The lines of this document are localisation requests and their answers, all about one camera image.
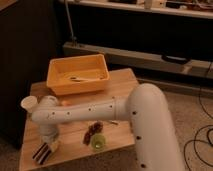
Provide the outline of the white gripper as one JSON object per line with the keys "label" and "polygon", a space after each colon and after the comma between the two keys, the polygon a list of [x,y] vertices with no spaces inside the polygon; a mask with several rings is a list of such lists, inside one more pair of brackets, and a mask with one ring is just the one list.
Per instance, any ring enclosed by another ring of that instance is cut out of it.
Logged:
{"label": "white gripper", "polygon": [[60,141],[56,140],[58,137],[59,137],[59,133],[54,132],[54,133],[49,134],[49,135],[42,135],[41,139],[44,143],[48,143],[50,151],[52,153],[55,153],[56,150],[59,148],[59,145],[60,145]]}

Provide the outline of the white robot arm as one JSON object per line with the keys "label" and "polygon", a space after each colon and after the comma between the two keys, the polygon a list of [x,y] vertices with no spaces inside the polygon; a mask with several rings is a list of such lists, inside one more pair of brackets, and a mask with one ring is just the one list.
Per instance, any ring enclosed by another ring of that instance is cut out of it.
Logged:
{"label": "white robot arm", "polygon": [[168,103],[157,86],[140,84],[121,99],[67,107],[57,102],[54,96],[44,97],[32,120],[49,127],[68,121],[130,120],[139,171],[185,171]]}

